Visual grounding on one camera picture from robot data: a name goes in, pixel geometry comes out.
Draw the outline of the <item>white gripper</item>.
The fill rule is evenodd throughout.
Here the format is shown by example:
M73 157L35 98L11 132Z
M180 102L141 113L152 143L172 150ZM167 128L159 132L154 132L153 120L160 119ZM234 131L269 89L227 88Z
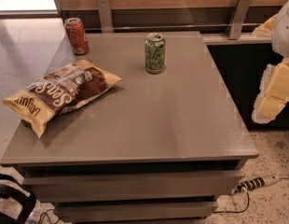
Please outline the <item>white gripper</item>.
M275 120L289 103L289 0L277 15L257 26L252 35L271 37L272 49L287 57L277 65L268 64L261 78L252 120L267 124Z

